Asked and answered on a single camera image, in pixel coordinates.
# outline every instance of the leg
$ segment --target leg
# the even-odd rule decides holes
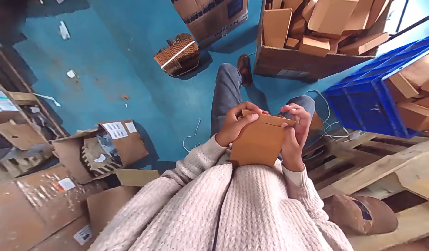
[[[241,75],[238,69],[229,63],[223,63],[218,70],[216,86],[211,105],[211,136],[221,129],[225,114],[242,103],[240,87]]]
[[[292,103],[297,104],[299,106],[302,106],[307,112],[310,113],[311,120],[312,120],[312,117],[314,116],[314,111],[315,111],[315,101],[311,97],[309,97],[307,95],[303,95],[303,96],[291,98],[286,103],[286,105],[292,104]],[[282,115],[285,118],[290,119],[290,113],[288,113],[288,112],[285,112],[285,113],[280,112],[279,115]]]

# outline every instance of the hand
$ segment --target hand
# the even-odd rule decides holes
[[[258,106],[248,101],[245,101],[233,107],[225,115],[225,120],[222,129],[214,137],[216,142],[220,146],[227,147],[238,137],[238,135],[240,135],[240,131],[245,125],[252,123],[253,121],[258,119],[259,115],[255,113],[247,115],[241,120],[238,120],[238,115],[243,109],[254,111],[257,113],[269,114],[268,112],[263,111]]]
[[[304,170],[301,154],[309,134],[311,115],[297,104],[285,105],[281,107],[280,111],[289,112],[292,115],[291,118],[296,121],[293,127],[286,123],[281,125],[285,137],[281,146],[283,165],[290,171],[301,172]]]

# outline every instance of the sweater sleeve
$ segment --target sweater sleeve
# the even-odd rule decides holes
[[[218,145],[214,138],[192,149],[175,169],[146,184],[119,210],[88,251],[127,251],[183,186],[216,164],[226,147]]]
[[[328,214],[323,210],[323,201],[307,176],[306,168],[302,172],[292,172],[284,167],[282,169],[289,187],[289,196],[301,202],[329,246],[334,251],[352,251],[343,231],[329,221]]]

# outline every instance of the foot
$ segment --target foot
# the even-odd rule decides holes
[[[238,70],[242,77],[242,85],[245,87],[251,85],[253,78],[251,76],[250,58],[247,54],[242,54],[238,59]]]

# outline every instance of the plastic crate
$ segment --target plastic crate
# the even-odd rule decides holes
[[[325,91],[343,127],[411,138],[419,132],[405,127],[385,79],[429,54],[429,37],[375,58]]]

